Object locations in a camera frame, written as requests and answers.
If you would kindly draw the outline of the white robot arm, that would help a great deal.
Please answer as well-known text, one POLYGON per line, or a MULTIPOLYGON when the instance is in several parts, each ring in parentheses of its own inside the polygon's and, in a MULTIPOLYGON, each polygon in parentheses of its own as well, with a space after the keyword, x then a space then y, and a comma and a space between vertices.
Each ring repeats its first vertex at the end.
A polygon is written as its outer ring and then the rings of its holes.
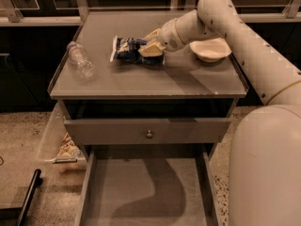
POLYGON ((198 0, 146 36, 139 53, 156 57, 214 37, 226 41, 263 103, 232 139, 229 226, 301 226, 299 69, 242 21, 231 0, 198 0))

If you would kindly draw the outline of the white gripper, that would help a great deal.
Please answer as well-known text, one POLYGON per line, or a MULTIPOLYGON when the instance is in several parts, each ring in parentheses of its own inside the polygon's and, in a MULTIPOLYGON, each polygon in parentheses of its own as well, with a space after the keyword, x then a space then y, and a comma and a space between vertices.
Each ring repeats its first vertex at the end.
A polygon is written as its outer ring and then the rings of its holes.
POLYGON ((166 22, 161 29, 157 28, 150 32, 143 40, 147 41, 146 45, 142 45, 138 52, 143 57, 158 57, 163 51, 176 52, 184 47, 177 29, 177 19, 166 22))

